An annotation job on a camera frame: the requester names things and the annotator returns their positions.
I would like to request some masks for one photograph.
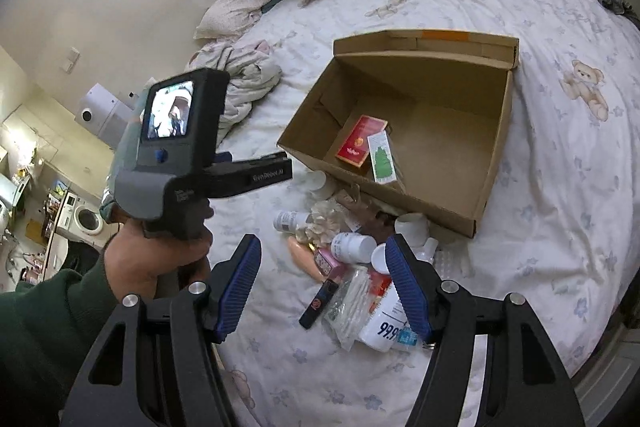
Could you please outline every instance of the silver screw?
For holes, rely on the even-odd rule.
[[[458,283],[455,281],[442,281],[440,287],[442,291],[447,293],[455,293],[460,289],[460,286],[458,286]]]
[[[522,306],[525,302],[527,302],[527,299],[524,298],[524,295],[520,295],[519,293],[510,294],[509,300],[516,306]]]
[[[204,292],[204,290],[206,289],[207,289],[207,285],[202,281],[192,282],[189,285],[189,293],[193,293],[194,295],[199,295],[202,292]]]
[[[124,299],[122,300],[122,304],[123,306],[126,306],[127,308],[131,308],[133,306],[135,306],[136,304],[138,304],[138,301],[140,299],[138,298],[137,295],[134,295],[133,293],[130,293],[129,295],[125,295]]]

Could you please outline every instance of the pile of toiletries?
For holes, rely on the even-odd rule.
[[[308,212],[283,211],[273,220],[289,233],[287,245],[296,266],[321,284],[300,317],[309,329],[319,317],[350,350],[355,341],[378,351],[420,349],[385,262],[385,241],[401,233],[416,259],[432,263],[438,242],[419,213],[403,214],[360,193],[341,188],[322,171],[303,180],[316,200]]]

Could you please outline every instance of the device screen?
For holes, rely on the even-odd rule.
[[[147,138],[154,140],[187,134],[192,96],[191,80],[163,87],[156,92],[151,103]]]

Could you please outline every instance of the bed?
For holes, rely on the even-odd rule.
[[[470,292],[526,296],[569,374],[590,355],[640,267],[638,146],[640,32],[596,0],[299,0],[277,4],[235,46],[265,40],[280,83],[222,142],[234,158],[273,152],[332,56],[332,42],[383,28],[454,28],[517,36],[511,125],[478,235],[434,227],[435,267]],[[563,79],[597,81],[604,106],[572,100]],[[262,242],[262,266],[236,333],[219,346],[242,423],[261,426],[404,425],[428,351],[340,348],[298,319],[318,285],[294,266],[274,213],[310,202],[294,178],[213,203],[210,261],[244,233]],[[473,425],[486,342],[476,340],[460,425]]]

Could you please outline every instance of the white water heater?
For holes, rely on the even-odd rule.
[[[94,136],[116,149],[133,110],[100,84],[82,97],[76,121]]]

